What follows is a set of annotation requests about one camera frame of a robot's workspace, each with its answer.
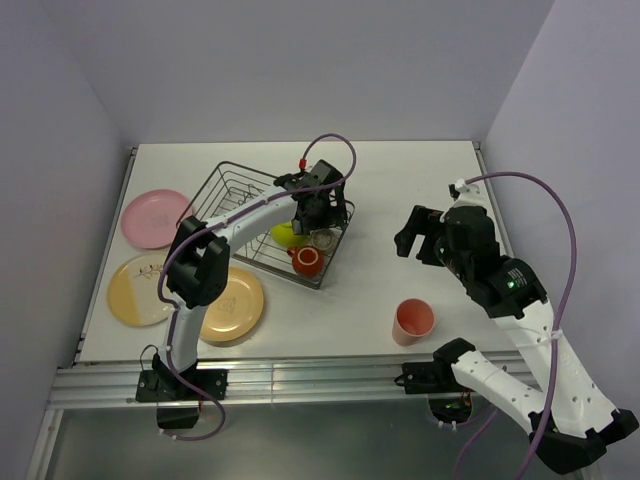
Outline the small patterned glass cup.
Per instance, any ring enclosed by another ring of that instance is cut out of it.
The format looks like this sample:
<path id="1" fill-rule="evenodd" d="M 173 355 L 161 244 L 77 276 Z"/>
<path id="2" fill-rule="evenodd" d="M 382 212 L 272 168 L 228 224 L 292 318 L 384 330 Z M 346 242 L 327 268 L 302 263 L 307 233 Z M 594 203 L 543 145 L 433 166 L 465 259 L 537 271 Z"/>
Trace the small patterned glass cup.
<path id="1" fill-rule="evenodd" d="M 330 229 L 315 230 L 310 236 L 311 245 L 321 251 L 332 250 L 335 240 L 335 234 Z"/>

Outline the lime green bowl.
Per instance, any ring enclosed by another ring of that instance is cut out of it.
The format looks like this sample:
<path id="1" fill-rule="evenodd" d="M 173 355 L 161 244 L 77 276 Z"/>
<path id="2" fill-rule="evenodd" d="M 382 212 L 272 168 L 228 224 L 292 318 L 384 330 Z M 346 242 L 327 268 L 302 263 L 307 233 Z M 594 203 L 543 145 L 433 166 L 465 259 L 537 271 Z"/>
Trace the lime green bowl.
<path id="1" fill-rule="evenodd" d="M 284 248 L 293 248 L 306 245 L 309 237 L 304 234 L 296 234 L 291 222 L 285 222 L 274 226 L 270 230 L 272 239 Z"/>

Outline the orange brown ceramic mug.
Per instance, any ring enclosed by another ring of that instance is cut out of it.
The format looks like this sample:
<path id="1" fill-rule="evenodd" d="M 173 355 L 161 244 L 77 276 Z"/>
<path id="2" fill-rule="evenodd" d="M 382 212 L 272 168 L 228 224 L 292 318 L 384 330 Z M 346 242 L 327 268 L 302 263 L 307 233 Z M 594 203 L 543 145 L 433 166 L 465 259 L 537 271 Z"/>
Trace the orange brown ceramic mug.
<path id="1" fill-rule="evenodd" d="M 316 247 L 291 247 L 287 253 L 291 258 L 294 271 L 303 277 L 316 277 L 324 267 L 324 255 Z"/>

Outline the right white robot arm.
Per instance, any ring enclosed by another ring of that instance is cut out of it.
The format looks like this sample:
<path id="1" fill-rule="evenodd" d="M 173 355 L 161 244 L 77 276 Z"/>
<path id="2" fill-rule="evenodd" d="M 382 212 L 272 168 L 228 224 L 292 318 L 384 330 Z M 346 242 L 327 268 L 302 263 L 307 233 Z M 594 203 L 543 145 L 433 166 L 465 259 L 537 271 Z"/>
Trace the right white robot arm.
<path id="1" fill-rule="evenodd" d="M 424 238 L 417 259 L 447 268 L 461 282 L 511 339 L 539 387 L 525 385 L 472 343 L 455 338 L 431 361 L 403 364 L 396 380 L 406 393 L 477 392 L 528 437 L 539 436 L 536 455 L 561 475 L 593 464 L 638 429 L 633 412 L 617 408 L 599 390 L 567 339 L 554 331 L 544 287 L 527 263 L 501 254 L 485 208 L 442 212 L 416 205 L 394 237 L 398 256 L 409 255 L 417 236 Z"/>

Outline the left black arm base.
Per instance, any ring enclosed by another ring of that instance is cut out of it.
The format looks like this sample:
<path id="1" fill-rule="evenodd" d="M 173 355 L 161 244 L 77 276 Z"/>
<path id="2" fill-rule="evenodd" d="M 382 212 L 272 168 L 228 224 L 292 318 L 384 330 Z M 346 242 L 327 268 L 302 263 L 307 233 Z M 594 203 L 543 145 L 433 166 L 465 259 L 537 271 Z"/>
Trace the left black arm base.
<path id="1" fill-rule="evenodd" d="M 138 378 L 135 401 L 157 404 L 156 423 L 163 433 L 178 434 L 193 428 L 205 401 L 220 406 L 220 401 L 226 396 L 226 369 L 200 369 L 195 363 L 181 372 L 180 377 L 183 381 L 155 352 L 151 366 L 142 368 Z"/>

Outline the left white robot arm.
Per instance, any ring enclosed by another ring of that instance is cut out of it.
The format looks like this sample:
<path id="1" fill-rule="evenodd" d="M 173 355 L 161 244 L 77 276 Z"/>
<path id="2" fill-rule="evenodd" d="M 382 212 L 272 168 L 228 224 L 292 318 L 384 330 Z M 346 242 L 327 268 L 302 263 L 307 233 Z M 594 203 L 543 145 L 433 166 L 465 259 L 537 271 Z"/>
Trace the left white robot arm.
<path id="1" fill-rule="evenodd" d="M 299 234 L 347 222 L 342 174 L 320 160 L 275 178 L 241 205 L 203 220 L 194 215 L 179 222 L 160 273 L 156 294 L 170 307 L 169 324 L 151 371 L 172 399 L 204 389 L 196 382 L 199 331 L 210 304 L 228 284 L 231 257 L 259 234 L 287 221 Z"/>

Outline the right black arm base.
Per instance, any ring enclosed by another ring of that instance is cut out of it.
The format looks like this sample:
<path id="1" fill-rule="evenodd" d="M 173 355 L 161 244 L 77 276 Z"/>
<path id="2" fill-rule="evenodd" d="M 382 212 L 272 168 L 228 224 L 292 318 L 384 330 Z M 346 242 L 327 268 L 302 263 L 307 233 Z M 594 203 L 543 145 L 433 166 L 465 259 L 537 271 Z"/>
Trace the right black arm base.
<path id="1" fill-rule="evenodd" d="M 488 403 L 474 401 L 473 391 L 460 385 L 450 367 L 440 361 L 405 362 L 393 382 L 406 395 L 425 396 L 429 421 L 441 429 L 455 431 L 491 411 Z"/>

